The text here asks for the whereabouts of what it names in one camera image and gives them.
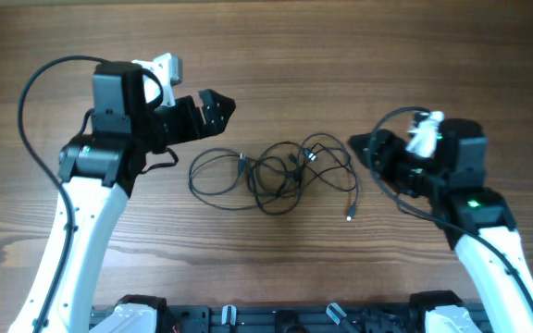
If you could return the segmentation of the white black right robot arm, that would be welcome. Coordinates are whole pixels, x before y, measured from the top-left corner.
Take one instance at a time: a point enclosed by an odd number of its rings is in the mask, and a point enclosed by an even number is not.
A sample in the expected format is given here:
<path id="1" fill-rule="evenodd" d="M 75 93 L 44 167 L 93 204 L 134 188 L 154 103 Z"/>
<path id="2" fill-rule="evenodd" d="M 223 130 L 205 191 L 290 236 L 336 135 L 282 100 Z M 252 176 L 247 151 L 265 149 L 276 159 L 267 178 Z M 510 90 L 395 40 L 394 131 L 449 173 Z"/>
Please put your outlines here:
<path id="1" fill-rule="evenodd" d="M 421 157 L 375 128 L 349 145 L 402 212 L 434 223 L 473 280 L 496 332 L 533 332 L 533 277 L 505 198 L 485 184 L 487 138 L 473 120 L 450 118 Z"/>

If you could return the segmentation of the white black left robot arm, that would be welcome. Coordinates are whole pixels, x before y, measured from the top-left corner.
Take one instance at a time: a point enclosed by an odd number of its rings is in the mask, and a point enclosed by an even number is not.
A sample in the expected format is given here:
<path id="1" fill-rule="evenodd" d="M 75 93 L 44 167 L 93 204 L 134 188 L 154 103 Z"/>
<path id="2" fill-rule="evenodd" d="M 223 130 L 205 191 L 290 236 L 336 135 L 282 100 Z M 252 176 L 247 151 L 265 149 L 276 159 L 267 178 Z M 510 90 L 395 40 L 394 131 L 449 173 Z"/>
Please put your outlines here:
<path id="1" fill-rule="evenodd" d="M 170 84 L 153 68 L 96 57 L 93 108 L 60 150 L 53 173 L 26 147 L 58 191 L 55 220 L 29 296 L 12 332 L 87 332 L 93 294 L 112 232 L 135 180 L 149 172 L 148 154 L 222 133 L 233 99 L 207 89 L 202 106 L 190 96 L 173 100 Z"/>

